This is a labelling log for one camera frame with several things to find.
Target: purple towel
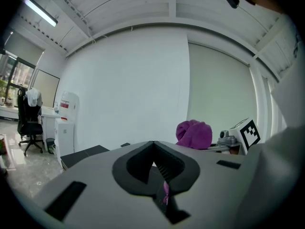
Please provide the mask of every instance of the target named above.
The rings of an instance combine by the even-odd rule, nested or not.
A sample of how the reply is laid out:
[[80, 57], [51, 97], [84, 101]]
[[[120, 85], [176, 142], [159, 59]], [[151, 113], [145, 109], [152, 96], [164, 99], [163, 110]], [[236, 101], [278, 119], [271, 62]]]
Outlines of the purple towel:
[[212, 143], [212, 129], [205, 122], [183, 121], [177, 126], [177, 145], [194, 149], [207, 149]]

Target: tiled floor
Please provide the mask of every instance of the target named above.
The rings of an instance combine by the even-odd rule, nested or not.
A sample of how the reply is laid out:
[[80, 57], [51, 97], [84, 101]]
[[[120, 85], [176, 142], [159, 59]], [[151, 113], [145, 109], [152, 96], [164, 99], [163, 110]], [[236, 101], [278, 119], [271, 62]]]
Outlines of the tiled floor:
[[20, 135], [17, 132], [17, 122], [0, 120], [0, 134], [5, 134], [8, 142], [8, 153], [2, 155], [2, 158], [8, 168], [7, 181], [13, 189], [33, 198], [48, 181], [62, 172], [56, 156], [49, 154], [44, 148], [41, 154], [40, 150], [32, 145], [27, 156], [23, 155], [27, 144], [18, 146]]

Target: white desk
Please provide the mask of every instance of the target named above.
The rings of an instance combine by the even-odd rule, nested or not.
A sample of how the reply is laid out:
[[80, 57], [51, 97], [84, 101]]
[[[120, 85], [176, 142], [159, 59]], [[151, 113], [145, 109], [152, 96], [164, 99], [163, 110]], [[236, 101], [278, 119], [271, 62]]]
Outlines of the white desk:
[[46, 139], [54, 138], [55, 139], [55, 119], [60, 118], [59, 114], [55, 113], [53, 108], [41, 107], [41, 124], [43, 135], [42, 139], [44, 142], [44, 147], [46, 151], [48, 150]]

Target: black office chair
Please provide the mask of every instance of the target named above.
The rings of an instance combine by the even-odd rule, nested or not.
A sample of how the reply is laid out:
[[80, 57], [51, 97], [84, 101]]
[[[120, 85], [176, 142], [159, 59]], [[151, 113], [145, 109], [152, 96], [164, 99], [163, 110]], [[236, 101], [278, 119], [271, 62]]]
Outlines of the black office chair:
[[25, 90], [20, 88], [18, 90], [18, 133], [21, 136], [27, 135], [30, 137], [29, 140], [19, 142], [19, 146], [21, 143], [28, 143], [24, 156], [27, 155], [27, 150], [31, 145], [35, 145], [40, 149], [40, 152], [43, 153], [41, 147], [37, 145], [37, 142], [42, 142], [43, 140], [36, 140], [36, 135], [42, 134], [42, 126], [38, 123], [38, 113], [40, 110], [40, 106], [30, 107], [28, 104], [28, 99], [25, 97]]

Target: white cloth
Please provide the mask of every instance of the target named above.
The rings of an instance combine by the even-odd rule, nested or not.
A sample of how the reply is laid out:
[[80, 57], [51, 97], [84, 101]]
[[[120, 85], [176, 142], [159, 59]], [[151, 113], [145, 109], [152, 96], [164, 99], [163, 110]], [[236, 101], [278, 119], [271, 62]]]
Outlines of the white cloth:
[[28, 98], [28, 104], [30, 107], [42, 105], [41, 93], [36, 88], [28, 90], [25, 94]]

